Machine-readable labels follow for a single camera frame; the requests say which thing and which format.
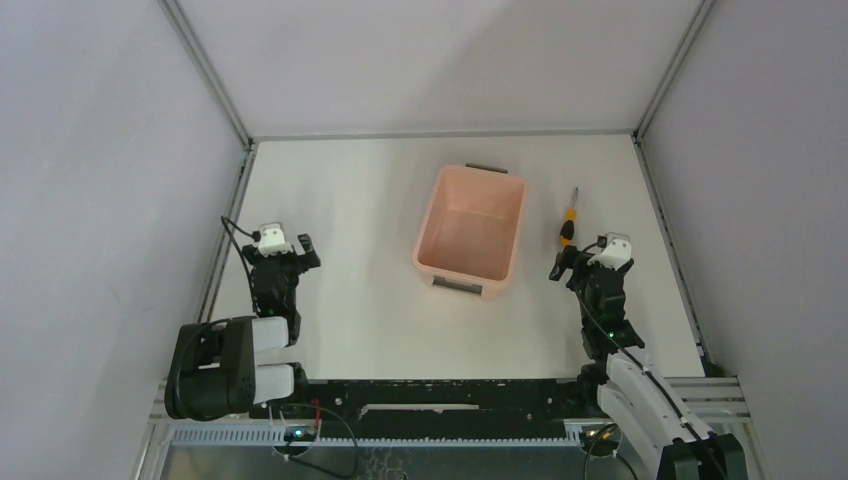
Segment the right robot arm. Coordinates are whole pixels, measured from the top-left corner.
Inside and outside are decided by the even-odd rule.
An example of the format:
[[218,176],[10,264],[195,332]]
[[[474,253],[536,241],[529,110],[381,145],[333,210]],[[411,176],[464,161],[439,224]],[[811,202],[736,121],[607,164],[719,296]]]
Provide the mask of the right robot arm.
[[590,364],[577,383],[586,406],[606,414],[656,479],[745,479],[745,452],[719,434],[675,393],[626,317],[624,279],[633,266],[629,241],[613,235],[579,249],[565,246],[549,274],[570,277]]

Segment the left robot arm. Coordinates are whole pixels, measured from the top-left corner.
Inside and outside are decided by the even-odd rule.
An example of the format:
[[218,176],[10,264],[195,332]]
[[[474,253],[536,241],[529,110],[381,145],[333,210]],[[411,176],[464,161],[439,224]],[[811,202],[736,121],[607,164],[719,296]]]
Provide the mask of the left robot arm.
[[247,413],[255,405],[291,397],[304,380],[298,363],[260,365],[257,357],[297,343],[299,280],[321,260],[307,234],[298,237],[300,252],[271,237],[264,232],[240,251],[255,312],[180,328],[164,393],[170,418],[212,421]]

